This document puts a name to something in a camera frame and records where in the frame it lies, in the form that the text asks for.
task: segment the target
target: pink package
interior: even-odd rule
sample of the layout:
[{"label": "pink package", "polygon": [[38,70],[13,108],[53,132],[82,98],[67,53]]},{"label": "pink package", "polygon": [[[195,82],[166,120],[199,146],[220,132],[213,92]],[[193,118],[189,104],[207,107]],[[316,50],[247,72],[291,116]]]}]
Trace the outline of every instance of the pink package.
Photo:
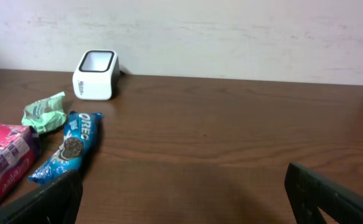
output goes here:
[{"label": "pink package", "polygon": [[39,154],[39,135],[32,127],[0,124],[0,200]]}]

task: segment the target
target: oreo package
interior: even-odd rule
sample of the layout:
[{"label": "oreo package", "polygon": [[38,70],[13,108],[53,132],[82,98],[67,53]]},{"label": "oreo package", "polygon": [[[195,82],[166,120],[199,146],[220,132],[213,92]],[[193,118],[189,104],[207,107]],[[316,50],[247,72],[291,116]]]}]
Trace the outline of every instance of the oreo package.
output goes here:
[{"label": "oreo package", "polygon": [[76,113],[71,111],[64,127],[64,141],[57,151],[27,179],[38,184],[60,176],[71,169],[79,169],[82,160],[92,150],[101,122],[101,113]]}]

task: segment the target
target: square opening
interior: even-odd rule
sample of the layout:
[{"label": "square opening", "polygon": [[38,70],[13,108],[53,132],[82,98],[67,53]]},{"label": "square opening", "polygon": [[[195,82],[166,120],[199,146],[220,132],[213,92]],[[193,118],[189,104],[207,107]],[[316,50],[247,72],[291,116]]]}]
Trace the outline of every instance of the square opening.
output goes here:
[{"label": "square opening", "polygon": [[113,58],[113,52],[105,50],[91,50],[86,53],[79,67],[81,72],[106,72]]}]

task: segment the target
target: white device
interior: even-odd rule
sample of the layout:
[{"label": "white device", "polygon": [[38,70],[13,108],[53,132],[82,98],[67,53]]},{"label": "white device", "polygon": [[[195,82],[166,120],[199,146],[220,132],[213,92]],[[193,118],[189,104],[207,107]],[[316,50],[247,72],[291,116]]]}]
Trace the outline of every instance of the white device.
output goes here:
[{"label": "white device", "polygon": [[73,73],[73,90],[83,100],[109,100],[120,76],[118,54],[113,50],[89,50]]}]

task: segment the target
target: wooden table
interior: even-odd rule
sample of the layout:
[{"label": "wooden table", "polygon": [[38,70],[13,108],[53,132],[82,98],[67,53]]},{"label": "wooden table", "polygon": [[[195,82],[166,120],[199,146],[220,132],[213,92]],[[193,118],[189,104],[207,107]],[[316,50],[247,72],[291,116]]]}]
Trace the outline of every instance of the wooden table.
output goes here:
[{"label": "wooden table", "polygon": [[[363,86],[126,75],[115,99],[83,101],[71,80],[0,70],[0,123],[60,91],[67,112],[104,114],[77,223],[295,223],[290,162],[363,195]],[[42,138],[29,174],[61,142]]]}]

